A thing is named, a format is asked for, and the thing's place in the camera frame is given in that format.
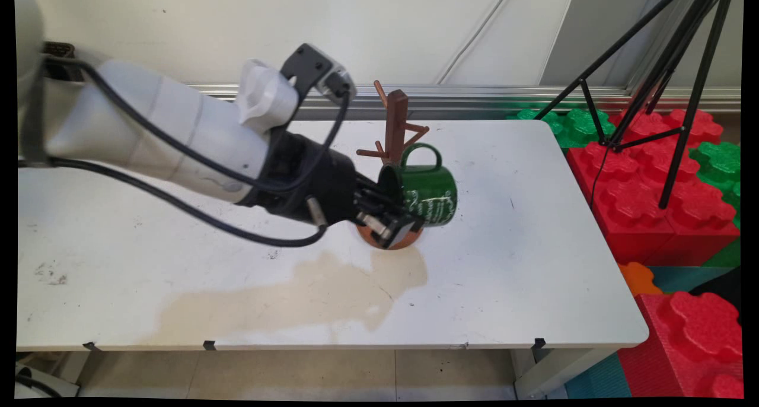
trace gray floor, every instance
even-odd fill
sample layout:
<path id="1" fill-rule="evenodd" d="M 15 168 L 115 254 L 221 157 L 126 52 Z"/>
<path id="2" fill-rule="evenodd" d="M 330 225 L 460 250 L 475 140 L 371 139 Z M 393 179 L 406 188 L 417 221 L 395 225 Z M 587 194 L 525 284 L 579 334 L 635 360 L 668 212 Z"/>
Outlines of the gray floor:
<path id="1" fill-rule="evenodd" d="M 509 351 L 93 352 L 79 396 L 512 400 Z"/>

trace metal rail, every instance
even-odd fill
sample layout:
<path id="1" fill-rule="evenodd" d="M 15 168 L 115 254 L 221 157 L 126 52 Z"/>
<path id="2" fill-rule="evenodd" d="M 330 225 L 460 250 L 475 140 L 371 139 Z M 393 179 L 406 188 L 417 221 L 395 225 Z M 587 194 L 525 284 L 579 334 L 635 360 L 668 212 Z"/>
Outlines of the metal rail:
<path id="1" fill-rule="evenodd" d="M 237 95 L 237 85 L 190 85 L 193 88 L 227 101 Z M 540 110 L 556 98 L 564 87 L 544 86 L 487 86 L 487 85 L 383 85 L 385 91 L 401 88 L 409 97 L 410 120 L 497 120 L 516 115 L 522 109 Z M 385 107 L 373 85 L 360 85 L 356 98 L 350 104 L 346 120 L 383 120 Z M 624 87 L 591 87 L 597 109 L 607 113 L 624 110 L 631 94 Z M 657 112 L 686 109 L 691 88 L 669 87 L 656 105 Z M 578 87 L 569 94 L 554 112 L 586 109 L 585 96 Z M 741 89 L 720 87 L 705 88 L 699 109 L 709 113 L 740 113 Z M 317 91 L 306 96 L 296 120 L 333 120 L 338 107 Z"/>

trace mug handle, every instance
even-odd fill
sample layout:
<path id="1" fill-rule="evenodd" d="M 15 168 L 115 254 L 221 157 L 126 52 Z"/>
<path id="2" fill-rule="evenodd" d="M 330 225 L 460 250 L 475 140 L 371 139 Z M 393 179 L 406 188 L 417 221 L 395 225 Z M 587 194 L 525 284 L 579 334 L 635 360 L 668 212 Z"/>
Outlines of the mug handle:
<path id="1" fill-rule="evenodd" d="M 436 148 L 431 147 L 431 145 L 428 145 L 426 143 L 414 143 L 413 145 L 410 145 L 406 148 L 406 150 L 403 151 L 403 155 L 401 156 L 401 168 L 406 168 L 406 161 L 409 159 L 409 155 L 412 153 L 415 148 L 428 148 L 429 150 L 433 151 L 435 153 L 435 168 L 434 170 L 439 169 L 442 166 L 442 156 L 440 156 L 440 152 L 437 151 Z"/>

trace brown wooden mug tree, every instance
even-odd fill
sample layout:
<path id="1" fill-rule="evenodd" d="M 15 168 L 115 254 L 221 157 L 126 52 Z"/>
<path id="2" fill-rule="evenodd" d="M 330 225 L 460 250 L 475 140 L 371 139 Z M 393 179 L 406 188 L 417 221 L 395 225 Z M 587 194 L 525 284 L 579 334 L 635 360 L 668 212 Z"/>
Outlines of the brown wooden mug tree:
<path id="1" fill-rule="evenodd" d="M 406 122 L 407 114 L 409 113 L 409 97 L 406 93 L 403 93 L 400 89 L 396 89 L 385 96 L 385 90 L 382 89 L 380 81 L 374 81 L 374 88 L 377 89 L 377 94 L 379 94 L 379 98 L 382 99 L 382 104 L 385 106 L 385 145 L 382 147 L 382 143 L 377 140 L 374 142 L 377 148 L 376 151 L 360 148 L 356 151 L 356 155 L 380 158 L 383 164 L 399 166 L 403 151 L 426 134 L 429 131 L 429 127 Z M 409 141 L 406 141 L 406 131 L 414 131 L 416 134 Z M 371 237 L 371 229 L 367 226 L 357 226 L 357 228 L 363 240 L 369 245 L 379 248 Z M 422 230 L 409 232 L 404 239 L 388 248 L 388 250 L 398 250 L 411 245 L 418 239 L 421 233 Z"/>

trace teal foam mat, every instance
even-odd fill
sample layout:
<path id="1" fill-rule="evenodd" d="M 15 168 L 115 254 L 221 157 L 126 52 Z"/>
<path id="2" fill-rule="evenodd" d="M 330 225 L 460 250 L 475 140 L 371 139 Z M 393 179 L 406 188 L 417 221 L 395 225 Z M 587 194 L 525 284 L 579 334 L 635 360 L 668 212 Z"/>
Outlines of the teal foam mat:
<path id="1" fill-rule="evenodd" d="M 653 272 L 653 284 L 664 293 L 691 291 L 697 286 L 733 270 L 730 267 L 647 266 Z"/>
<path id="2" fill-rule="evenodd" d="M 631 398 L 619 357 L 609 355 L 604 361 L 587 369 L 566 383 L 569 399 Z"/>

